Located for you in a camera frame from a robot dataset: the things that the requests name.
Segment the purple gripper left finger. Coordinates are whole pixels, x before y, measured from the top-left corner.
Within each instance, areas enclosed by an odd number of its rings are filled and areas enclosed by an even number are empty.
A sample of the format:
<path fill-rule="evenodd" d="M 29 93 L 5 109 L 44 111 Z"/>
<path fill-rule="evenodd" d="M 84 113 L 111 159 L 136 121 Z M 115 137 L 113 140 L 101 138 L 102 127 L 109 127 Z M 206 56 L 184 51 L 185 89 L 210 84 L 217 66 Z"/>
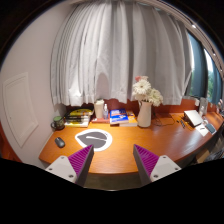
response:
<path fill-rule="evenodd" d="M 94 147 L 89 145 L 70 156 L 59 156 L 46 171 L 83 187 L 93 155 Z"/>

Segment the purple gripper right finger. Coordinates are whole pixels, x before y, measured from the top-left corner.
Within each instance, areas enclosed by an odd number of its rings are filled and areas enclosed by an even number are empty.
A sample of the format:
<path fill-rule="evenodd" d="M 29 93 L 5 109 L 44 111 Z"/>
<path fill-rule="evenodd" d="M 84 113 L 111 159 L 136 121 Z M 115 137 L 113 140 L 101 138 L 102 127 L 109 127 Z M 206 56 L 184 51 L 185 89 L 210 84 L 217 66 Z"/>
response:
<path fill-rule="evenodd" d="M 133 155 L 143 186 L 180 170 L 167 155 L 157 156 L 139 145 L 134 145 Z"/>

